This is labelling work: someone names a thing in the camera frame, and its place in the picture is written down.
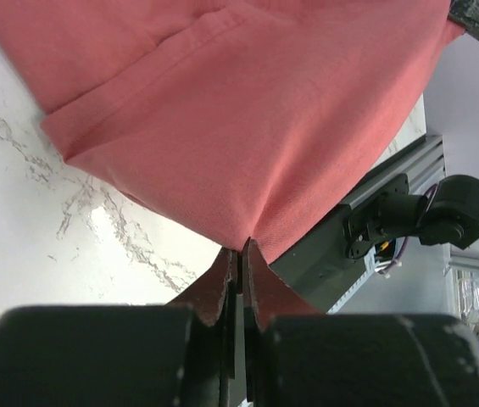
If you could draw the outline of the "pink t-shirt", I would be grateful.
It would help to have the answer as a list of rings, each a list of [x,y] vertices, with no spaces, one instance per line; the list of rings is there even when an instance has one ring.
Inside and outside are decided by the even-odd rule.
[[[276,259],[379,159],[463,29],[447,1],[0,1],[64,162]]]

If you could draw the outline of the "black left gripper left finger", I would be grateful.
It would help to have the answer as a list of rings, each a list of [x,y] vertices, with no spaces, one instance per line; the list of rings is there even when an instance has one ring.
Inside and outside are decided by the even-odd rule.
[[[222,249],[213,264],[167,307],[174,373],[172,406],[227,406],[235,378],[237,253]]]

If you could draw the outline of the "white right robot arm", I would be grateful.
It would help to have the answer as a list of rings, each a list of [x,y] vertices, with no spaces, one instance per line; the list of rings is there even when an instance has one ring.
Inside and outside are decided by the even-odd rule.
[[[405,173],[356,187],[346,198],[351,212],[343,223],[351,260],[399,238],[416,237],[424,246],[450,243],[468,248],[479,239],[479,180],[456,175],[442,179],[427,192],[409,191]]]

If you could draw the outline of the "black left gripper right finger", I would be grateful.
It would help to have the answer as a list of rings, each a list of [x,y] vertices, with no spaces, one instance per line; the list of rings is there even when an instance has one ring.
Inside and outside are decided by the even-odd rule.
[[[241,258],[247,400],[254,406],[275,406],[280,394],[280,336],[274,325],[320,311],[270,268],[252,238],[245,243]]]

